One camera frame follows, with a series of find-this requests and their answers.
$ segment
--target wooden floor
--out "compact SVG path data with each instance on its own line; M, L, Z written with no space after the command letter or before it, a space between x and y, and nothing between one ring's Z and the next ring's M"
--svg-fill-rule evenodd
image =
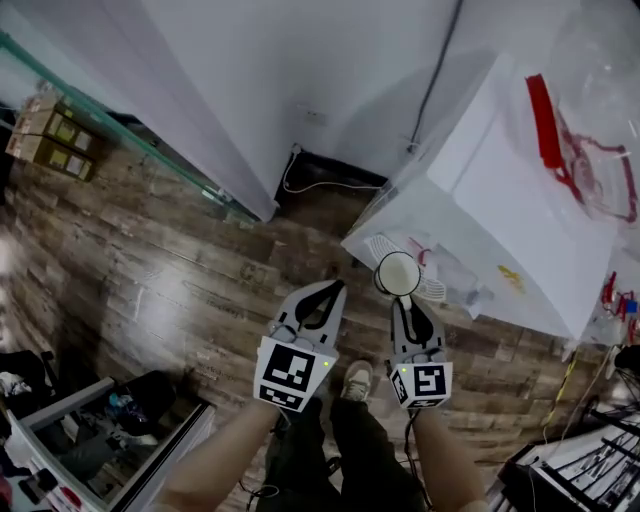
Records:
M356 358L374 364L370 408L404 458L407 418L382 364L391 349L389 304L373 290L370 271L340 247L368 201L361 194L313 189L285 198L272 222L248 224L125 150L113 151L89 184L16 164L5 215L21 247L10 327L21 346L73 351L99 376L161 369L181 392L215 404L224 421L252 394L256 347L281 300L340 277L349 296L336 377ZM489 482L511 454L542 437L566 370L560 344L439 311L455 372L444 414ZM599 348L579 351L548 435L564 426L602 358ZM259 484L262 455L247 485ZM225 509L244 510L246 499L235 491Z

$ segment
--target forearm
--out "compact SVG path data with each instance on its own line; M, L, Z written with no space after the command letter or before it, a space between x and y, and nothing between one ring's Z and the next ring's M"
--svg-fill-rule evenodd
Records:
M275 425L280 411L251 401L172 470L158 503L180 512L212 512L231 492Z
M422 409L413 423L422 475L437 512L458 512L485 499L482 477L468 450L434 409Z

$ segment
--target glass shelf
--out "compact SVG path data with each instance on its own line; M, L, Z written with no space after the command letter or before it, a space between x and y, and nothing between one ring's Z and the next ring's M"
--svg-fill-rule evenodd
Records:
M150 157L156 163L180 175L182 179L200 189L203 196L221 205L240 217L243 221L253 222L257 218L237 201L229 197L220 187L207 178L203 173L166 145L135 117L110 111L80 90L67 84L46 66L36 60L31 54L18 45L8 34L0 31L0 66L10 70L11 91L20 91L22 98L10 98L22 105L27 97L37 92L37 84L48 83L61 96L73 111L75 119L81 119L81 124L110 143L124 147L140 159Z

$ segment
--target shoe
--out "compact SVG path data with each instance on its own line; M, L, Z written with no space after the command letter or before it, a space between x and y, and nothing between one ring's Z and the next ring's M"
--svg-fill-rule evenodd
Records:
M360 359L351 363L344 376L344 386L340 398L353 402L364 402L371 391L373 367L367 361Z

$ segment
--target clothing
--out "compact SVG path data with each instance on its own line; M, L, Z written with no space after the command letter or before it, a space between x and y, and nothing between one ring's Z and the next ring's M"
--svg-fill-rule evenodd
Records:
M342 456L342 494L329 482L322 451L322 402L312 398L282 440L267 451L266 484L280 493L261 499L257 512L368 512L425 510L419 484L396 460L386 430L364 402L337 398L331 409L333 434Z

